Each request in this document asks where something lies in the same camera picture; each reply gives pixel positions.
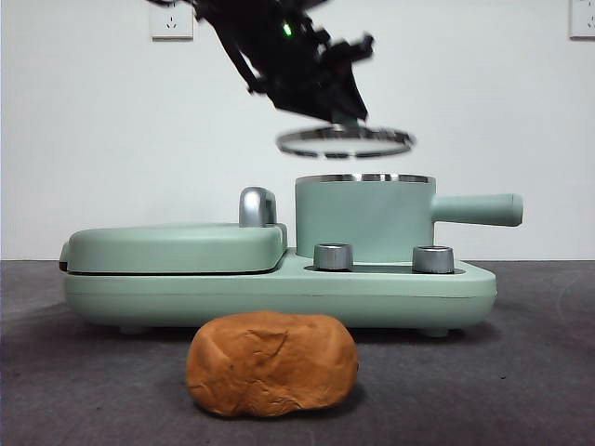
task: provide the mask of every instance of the appliance base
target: appliance base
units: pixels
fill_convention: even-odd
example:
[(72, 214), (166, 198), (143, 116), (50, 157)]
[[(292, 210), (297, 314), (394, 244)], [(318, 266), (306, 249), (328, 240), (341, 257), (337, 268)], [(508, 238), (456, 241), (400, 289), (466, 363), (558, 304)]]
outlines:
[(314, 270), (284, 254), (277, 268), (252, 274), (85, 275), (65, 278), (66, 300), (83, 319), (119, 326), (198, 327), (226, 314), (269, 309), (323, 313), (348, 327), (413, 328), (428, 336), (477, 324), (496, 299), (496, 276), (463, 262), (455, 274), (420, 274), (410, 263), (355, 272)]

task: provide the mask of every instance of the appliance foot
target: appliance foot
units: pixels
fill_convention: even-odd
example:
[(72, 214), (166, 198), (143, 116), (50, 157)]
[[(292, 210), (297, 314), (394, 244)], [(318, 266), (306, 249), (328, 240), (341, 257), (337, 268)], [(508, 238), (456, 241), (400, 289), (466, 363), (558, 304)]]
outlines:
[(420, 335), (426, 337), (447, 337), (448, 329), (446, 328), (420, 328), (417, 330)]
[(122, 325), (120, 334), (122, 335), (144, 335), (151, 330), (150, 327), (137, 327), (134, 325)]

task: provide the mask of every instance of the mint green breakfast machine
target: mint green breakfast machine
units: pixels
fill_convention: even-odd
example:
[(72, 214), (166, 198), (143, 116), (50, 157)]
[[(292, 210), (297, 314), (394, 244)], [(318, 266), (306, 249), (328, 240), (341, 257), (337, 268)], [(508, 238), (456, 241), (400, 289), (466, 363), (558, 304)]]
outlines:
[(123, 333), (271, 309), (447, 335), (486, 317), (496, 277), (434, 246), (434, 224), (518, 226), (522, 199), (439, 196), (431, 177), (331, 175), (297, 180), (296, 215), (296, 248), (262, 188), (242, 192), (234, 223), (76, 232), (60, 256), (66, 300)]

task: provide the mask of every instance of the sandwich maker lid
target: sandwich maker lid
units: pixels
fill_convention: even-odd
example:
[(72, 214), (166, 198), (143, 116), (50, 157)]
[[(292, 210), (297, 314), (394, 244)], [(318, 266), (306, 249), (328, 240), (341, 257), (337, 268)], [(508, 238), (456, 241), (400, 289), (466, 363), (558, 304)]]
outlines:
[(82, 230), (64, 244), (60, 267), (81, 274), (246, 273), (273, 269), (285, 225), (177, 224)]

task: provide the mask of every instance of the green led light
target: green led light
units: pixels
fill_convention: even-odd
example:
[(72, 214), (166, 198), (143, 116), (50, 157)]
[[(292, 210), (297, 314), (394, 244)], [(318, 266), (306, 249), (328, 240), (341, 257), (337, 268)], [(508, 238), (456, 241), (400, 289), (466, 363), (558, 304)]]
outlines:
[(289, 23), (285, 22), (283, 24), (283, 31), (285, 32), (285, 35), (287, 37), (289, 37), (293, 32), (291, 31), (291, 26), (289, 26)]

